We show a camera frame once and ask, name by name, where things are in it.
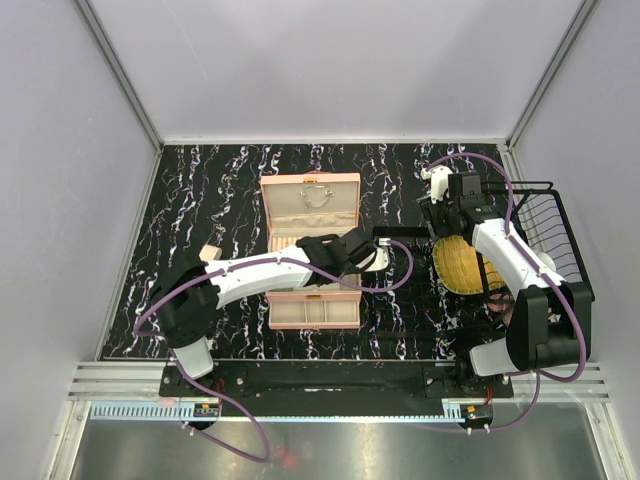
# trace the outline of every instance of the robotic arm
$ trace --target robotic arm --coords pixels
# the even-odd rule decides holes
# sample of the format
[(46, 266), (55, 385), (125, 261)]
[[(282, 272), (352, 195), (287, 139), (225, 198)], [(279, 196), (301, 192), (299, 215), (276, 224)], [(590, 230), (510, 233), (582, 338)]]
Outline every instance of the robotic arm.
[[(280, 262), (281, 258), (297, 260), (300, 264)], [(267, 290), (331, 283), (301, 264), (342, 277), (385, 269), (389, 265), (389, 253), (386, 247), (375, 245), (362, 229), (354, 228), (342, 237), (304, 237), (282, 250), (249, 258), (214, 260), (206, 265), (199, 259), (177, 259), (151, 291), (152, 303), (190, 280), (223, 270), (222, 275), (186, 289), (157, 312), (167, 346), (185, 371), (192, 378), (198, 378), (213, 369), (205, 338), (212, 310)]]
[[(591, 338), (591, 294), (582, 282), (569, 283), (548, 268), (498, 209), (487, 202), (477, 173), (454, 174), (447, 167), (423, 172), (431, 193), (419, 201), (434, 238), (461, 235), (484, 255), (516, 299), (507, 335), (471, 349), (476, 375), (489, 376), (577, 362), (580, 345), (567, 312), (550, 288), (559, 287), (576, 314), (586, 340)], [(549, 309), (560, 321), (549, 322)]]

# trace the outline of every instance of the black wire basket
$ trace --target black wire basket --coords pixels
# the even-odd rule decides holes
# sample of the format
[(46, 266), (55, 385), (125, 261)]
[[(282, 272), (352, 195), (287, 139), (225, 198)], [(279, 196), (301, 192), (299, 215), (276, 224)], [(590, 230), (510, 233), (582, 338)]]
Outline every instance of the black wire basket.
[[(568, 282), (584, 282), (595, 294), (560, 193), (552, 182), (512, 182), (514, 209), (511, 221), (524, 241), (553, 260), (556, 272)], [(506, 205), (507, 189), (501, 182), (483, 183), (483, 192)]]

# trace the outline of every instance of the white wall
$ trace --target white wall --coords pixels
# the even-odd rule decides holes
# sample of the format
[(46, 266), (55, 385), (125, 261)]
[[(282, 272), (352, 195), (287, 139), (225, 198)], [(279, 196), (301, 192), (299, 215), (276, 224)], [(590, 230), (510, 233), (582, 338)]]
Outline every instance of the white wall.
[(69, 0), (0, 2), (0, 476), (38, 478), (152, 151)]
[(504, 138), (580, 0), (91, 0), (167, 141)]
[(600, 2), (516, 152), (556, 182), (596, 293), (600, 362), (640, 472), (640, 3)]

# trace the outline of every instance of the purple cable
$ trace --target purple cable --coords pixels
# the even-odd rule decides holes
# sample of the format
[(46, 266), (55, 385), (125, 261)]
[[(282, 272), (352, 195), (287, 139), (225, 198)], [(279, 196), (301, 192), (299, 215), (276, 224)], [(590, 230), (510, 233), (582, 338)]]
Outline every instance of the purple cable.
[(216, 392), (214, 390), (211, 390), (211, 389), (205, 387), (204, 385), (196, 382), (193, 378), (191, 378), (191, 376), (189, 376), (189, 374), (185, 371), (185, 369), (182, 367), (180, 362), (177, 361), (177, 359), (176, 359), (176, 367), (178, 367), (178, 371), (184, 377), (184, 379), (187, 382), (189, 382), (192, 386), (194, 386), (195, 388), (197, 388), (201, 392), (206, 393), (207, 395), (211, 395), (212, 397), (216, 397), (216, 398), (219, 398), (220, 400), (224, 400), (225, 402), (230, 403), (231, 405), (236, 407), (238, 410), (240, 410), (251, 421), (251, 423), (253, 423), (253, 426), (256, 427), (256, 430), (258, 431), (258, 435), (260, 435), (260, 440), (262, 440), (262, 446), (264, 447), (264, 456), (257, 457), (255, 455), (252, 455), (251, 453), (247, 453), (244, 450), (240, 450), (239, 448), (236, 448), (233, 445), (229, 445), (228, 443), (223, 442), (219, 438), (216, 438), (216, 437), (214, 437), (212, 435), (209, 435), (208, 433), (202, 432), (200, 430), (193, 429), (192, 430), (193, 433), (195, 433), (197, 435), (200, 435), (201, 437), (204, 437), (207, 440), (212, 441), (213, 443), (215, 443), (216, 445), (219, 445), (220, 447), (226, 448), (230, 452), (235, 453), (236, 455), (239, 455), (242, 458), (246, 458), (247, 460), (251, 460), (252, 462), (258, 462), (258, 463), (266, 463), (266, 462), (268, 462), (269, 458), (271, 457), (271, 450), (269, 448), (269, 440), (267, 440), (267, 434), (264, 433), (264, 429), (262, 428), (262, 425), (260, 425), (260, 423), (256, 420), (256, 418), (253, 415), (251, 415), (249, 410), (247, 410), (245, 407), (243, 407), (242, 404), (240, 402), (238, 402), (237, 400), (234, 400), (233, 398), (228, 397), (227, 395), (225, 395), (223, 393), (219, 393), (219, 392)]
[[(413, 256), (411, 255), (411, 251), (403, 243), (398, 242), (396, 240), (390, 240), (389, 243), (391, 245), (395, 246), (395, 247), (400, 248), (402, 251), (404, 251), (404, 253), (407, 255), (407, 260), (409, 261), (409, 266), (407, 268), (407, 273), (405, 273), (404, 277), (402, 277), (402, 279), (399, 282), (394, 283), (393, 285), (390, 285), (388, 287), (379, 287), (379, 288), (362, 287), (360, 285), (356, 285), (354, 283), (350, 283), (350, 282), (347, 282), (345, 280), (342, 280), (341, 278), (335, 277), (334, 275), (331, 275), (330, 273), (325, 272), (324, 270), (322, 270), (322, 269), (320, 269), (318, 267), (315, 267), (313, 265), (309, 265), (308, 263), (304, 263), (304, 262), (301, 262), (299, 260), (295, 260), (293, 258), (281, 258), (281, 259), (277, 259), (277, 258), (262, 258), (262, 259), (256, 259), (256, 260), (247, 260), (246, 262), (242, 262), (242, 263), (239, 263), (239, 264), (234, 265), (232, 267), (229, 267), (228, 271), (229, 272), (235, 272), (236, 270), (241, 270), (243, 268), (248, 268), (248, 267), (255, 266), (255, 265), (263, 265), (263, 264), (266, 264), (266, 263), (284, 262), (284, 263), (291, 263), (291, 264), (294, 264), (294, 265), (299, 265), (301, 267), (308, 268), (309, 270), (312, 270), (312, 271), (316, 272), (318, 275), (321, 275), (321, 276), (323, 276), (325, 278), (333, 280), (336, 283), (340, 283), (340, 284), (345, 285), (347, 287), (356, 288), (358, 290), (362, 290), (363, 292), (386, 293), (386, 292), (390, 292), (392, 290), (395, 290), (396, 288), (398, 288), (398, 287), (404, 285), (405, 283), (407, 283), (407, 281), (409, 280), (409, 277), (411, 276), (411, 273), (413, 272)], [(205, 281), (210, 280), (212, 278), (215, 278), (215, 277), (217, 277), (219, 275), (223, 275), (224, 273), (225, 273), (224, 269), (219, 269), (219, 270), (216, 270), (215, 272), (207, 273), (205, 275), (200, 275), (199, 277), (196, 277), (193, 280), (189, 280), (188, 282), (180, 285), (175, 290), (172, 290), (171, 292), (169, 292), (167, 295), (162, 297), (157, 303), (155, 303), (151, 308), (149, 308), (144, 314), (142, 314), (142, 316), (133, 325), (133, 334), (138, 336), (138, 337), (157, 337), (157, 336), (162, 335), (162, 332), (159, 332), (159, 331), (141, 332), (140, 331), (140, 327), (149, 319), (149, 317), (151, 317), (151, 315), (156, 313), (167, 302), (170, 302), (171, 299), (175, 298), (180, 293), (182, 293), (185, 290), (193, 287), (194, 285), (197, 285), (198, 283), (205, 282)], [(173, 350), (171, 350), (171, 354), (174, 357), (176, 357), (176, 355), (173, 353)], [(233, 452), (236, 455), (241, 456), (242, 458), (246, 458), (247, 460), (251, 460), (253, 462), (259, 462), (259, 463), (265, 463), (265, 462), (269, 461), (269, 457), (271, 456), (271, 452), (270, 452), (270, 449), (269, 449), (269, 441), (267, 440), (267, 435), (265, 434), (265, 432), (264, 432), (262, 426), (260, 425), (260, 423), (251, 414), (251, 412), (249, 412), (245, 407), (243, 407), (238, 401), (234, 400), (233, 398), (228, 397), (227, 395), (224, 395), (222, 393), (216, 392), (214, 390), (211, 390), (211, 389), (205, 387), (204, 385), (201, 385), (200, 383), (196, 382), (193, 378), (191, 378), (189, 376), (189, 374), (187, 374), (187, 372), (184, 370), (184, 368), (182, 367), (182, 365), (178, 361), (177, 357), (176, 357), (176, 367), (178, 368), (178, 371), (184, 377), (184, 379), (187, 382), (189, 382), (193, 387), (197, 388), (201, 392), (206, 393), (207, 395), (219, 398), (220, 400), (224, 400), (225, 402), (229, 402), (231, 405), (233, 405), (238, 410), (240, 410), (251, 421), (251, 423), (253, 423), (253, 425), (255, 426), (256, 430), (258, 431), (258, 435), (260, 435), (260, 439), (262, 440), (262, 444), (264, 446), (264, 452), (265, 453), (264, 453), (263, 457), (257, 457), (255, 455), (247, 453), (247, 452), (245, 452), (243, 450), (240, 450), (240, 449), (234, 447), (233, 445), (229, 445), (228, 443), (223, 442), (222, 440), (220, 440), (220, 439), (218, 439), (218, 438), (216, 438), (216, 437), (214, 437), (212, 435), (209, 435), (208, 433), (201, 432), (201, 431), (196, 430), (196, 429), (192, 430), (193, 433), (195, 433), (197, 435), (200, 435), (201, 437), (206, 438), (207, 440), (210, 440), (211, 442), (215, 443), (216, 445), (219, 445), (219, 446), (221, 446), (223, 448), (226, 448), (230, 452)]]
[[(308, 263), (301, 262), (300, 260), (295, 260), (293, 258), (286, 258), (286, 257), (283, 257), (279, 260), (277, 258), (260, 258), (256, 260), (247, 260), (246, 262), (238, 263), (236, 265), (233, 265), (232, 267), (229, 267), (228, 271), (235, 272), (236, 270), (241, 270), (243, 268), (248, 268), (255, 265), (263, 265), (265, 263), (280, 263), (280, 262), (292, 263), (294, 265), (299, 265), (301, 267), (308, 268), (309, 270), (316, 272), (318, 275), (321, 275), (325, 278), (328, 278), (329, 280), (334, 281), (335, 283), (340, 283), (347, 287), (362, 290), (363, 292), (367, 292), (367, 293), (387, 293), (407, 283), (407, 281), (409, 280), (409, 277), (411, 276), (411, 273), (413, 272), (413, 256), (411, 255), (411, 251), (403, 243), (398, 242), (397, 240), (390, 240), (389, 243), (391, 243), (391, 245), (393, 245), (394, 247), (398, 247), (402, 251), (404, 251), (404, 253), (407, 255), (407, 259), (409, 260), (409, 267), (407, 268), (407, 273), (405, 273), (404, 277), (402, 277), (402, 279), (399, 282), (394, 283), (393, 285), (390, 285), (388, 287), (370, 288), (370, 287), (363, 287), (360, 285), (356, 285), (355, 283), (350, 283), (350, 282), (347, 282), (346, 280), (343, 280), (334, 275), (331, 275), (330, 273), (327, 273), (318, 267), (309, 265)], [(189, 280), (188, 282), (180, 285), (175, 290), (172, 290), (171, 292), (169, 292), (167, 295), (162, 297), (157, 303), (155, 303), (151, 308), (149, 308), (145, 313), (142, 314), (142, 316), (133, 325), (133, 334), (138, 337), (158, 336), (160, 334), (159, 332), (141, 332), (140, 327), (151, 317), (151, 315), (156, 313), (165, 304), (170, 302), (173, 298), (180, 295), (185, 290), (193, 287), (194, 285), (202, 283), (206, 280), (210, 280), (212, 278), (220, 276), (224, 273), (225, 273), (224, 269), (221, 268), (219, 270), (216, 270), (215, 272), (200, 275), (199, 277), (196, 277), (193, 280)]]

